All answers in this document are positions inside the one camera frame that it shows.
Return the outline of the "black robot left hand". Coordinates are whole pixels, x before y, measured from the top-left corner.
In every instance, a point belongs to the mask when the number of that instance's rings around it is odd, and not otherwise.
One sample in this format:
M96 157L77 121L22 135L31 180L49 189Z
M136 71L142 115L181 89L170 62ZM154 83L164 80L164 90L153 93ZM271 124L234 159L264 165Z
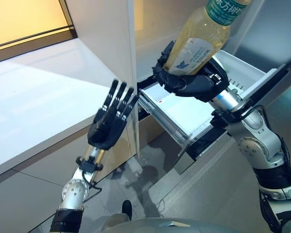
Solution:
M109 93L96 113L87 134L88 144L100 150L109 150L121 136L127 118L131 114L138 96L133 95L134 88L130 87L123 97L126 82L116 89L119 80L113 80Z

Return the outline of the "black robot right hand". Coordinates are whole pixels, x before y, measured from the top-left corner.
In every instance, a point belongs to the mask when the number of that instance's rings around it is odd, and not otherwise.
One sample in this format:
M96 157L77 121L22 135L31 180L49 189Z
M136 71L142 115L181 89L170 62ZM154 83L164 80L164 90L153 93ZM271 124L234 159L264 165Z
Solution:
M167 92L208 102L229 86L226 71L213 58L194 75L173 75L164 70L163 65L167 62L174 44L175 41L170 41L152 68L153 78Z

